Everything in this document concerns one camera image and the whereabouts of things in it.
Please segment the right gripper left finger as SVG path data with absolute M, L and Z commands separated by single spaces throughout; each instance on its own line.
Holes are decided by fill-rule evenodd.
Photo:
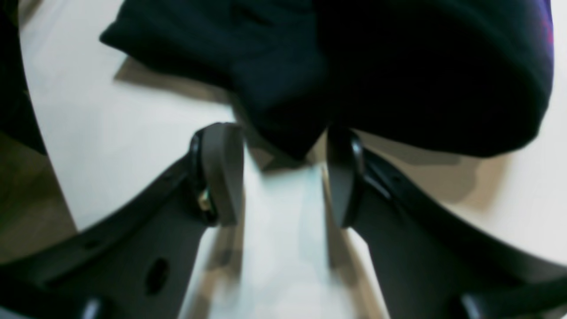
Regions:
M 95 226 L 1 266 L 3 319 L 176 319 L 210 227 L 236 226 L 244 138 L 198 130 L 189 151 Z

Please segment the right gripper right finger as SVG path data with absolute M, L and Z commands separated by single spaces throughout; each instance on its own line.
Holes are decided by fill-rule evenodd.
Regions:
M 539 319 L 566 305 L 565 266 L 458 218 L 350 129 L 328 129 L 326 162 L 334 222 L 366 242 L 392 319 Z

